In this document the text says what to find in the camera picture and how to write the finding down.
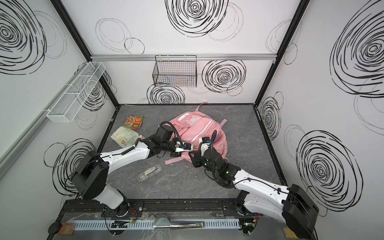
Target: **pink backpack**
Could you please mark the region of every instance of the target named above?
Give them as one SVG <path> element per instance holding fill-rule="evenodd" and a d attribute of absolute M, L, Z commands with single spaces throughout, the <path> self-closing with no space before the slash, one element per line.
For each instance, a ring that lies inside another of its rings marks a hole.
<path fill-rule="evenodd" d="M 194 112 L 185 112 L 178 117 L 172 119 L 170 122 L 175 126 L 179 132 L 181 140 L 193 144 L 193 150 L 197 151 L 199 148 L 199 139 L 202 137 L 211 137 L 214 130 L 217 131 L 217 135 L 214 142 L 214 148 L 223 158 L 227 154 L 227 140 L 225 133 L 221 129 L 226 123 L 224 119 L 221 123 L 216 122 L 210 116 L 199 112 L 199 105 Z M 188 152 L 183 152 L 181 157 L 169 159 L 166 164 L 178 162 L 186 159 L 192 162 Z"/>

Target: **pink strap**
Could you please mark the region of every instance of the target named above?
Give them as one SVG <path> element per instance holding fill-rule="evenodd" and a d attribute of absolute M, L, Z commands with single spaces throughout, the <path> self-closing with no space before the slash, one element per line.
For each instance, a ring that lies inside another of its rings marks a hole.
<path fill-rule="evenodd" d="M 174 162 L 181 161 L 181 160 L 183 160 L 183 159 L 184 159 L 183 157 L 175 157 L 175 158 L 166 160 L 166 165 L 171 164 L 171 163 L 174 163 Z"/>
<path fill-rule="evenodd" d="M 220 123 L 220 127 L 223 127 L 223 125 L 224 125 L 226 122 L 227 122 L 226 119 L 224 119 L 223 121 L 221 121 L 221 123 Z"/>
<path fill-rule="evenodd" d="M 203 105 L 204 103 L 208 103 L 208 101 L 202 102 L 200 105 L 198 105 L 195 111 L 198 111 L 198 110 L 199 110 L 199 107 L 200 107 L 201 105 Z"/>

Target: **black wire basket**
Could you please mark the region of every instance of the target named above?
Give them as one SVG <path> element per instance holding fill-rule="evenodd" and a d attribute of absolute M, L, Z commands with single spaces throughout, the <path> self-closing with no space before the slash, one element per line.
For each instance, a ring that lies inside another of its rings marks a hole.
<path fill-rule="evenodd" d="M 152 78 L 155 86 L 170 84 L 177 87 L 197 86 L 196 55 L 157 55 Z"/>

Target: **white mesh basket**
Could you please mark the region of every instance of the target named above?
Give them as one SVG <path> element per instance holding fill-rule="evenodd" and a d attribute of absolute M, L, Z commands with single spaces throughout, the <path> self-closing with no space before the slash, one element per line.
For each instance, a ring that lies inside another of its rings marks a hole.
<path fill-rule="evenodd" d="M 53 122 L 72 122 L 104 71 L 102 62 L 88 62 L 47 113 L 47 117 Z"/>

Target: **wire basket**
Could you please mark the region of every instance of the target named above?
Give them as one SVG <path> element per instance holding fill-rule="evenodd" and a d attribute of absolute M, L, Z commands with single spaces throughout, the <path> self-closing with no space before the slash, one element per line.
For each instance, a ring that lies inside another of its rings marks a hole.
<path fill-rule="evenodd" d="M 197 86 L 196 55 L 157 55 L 152 78 L 155 86 L 170 84 L 177 87 Z"/>
<path fill-rule="evenodd" d="M 72 122 L 105 71 L 102 62 L 88 62 L 47 113 L 53 122 Z"/>

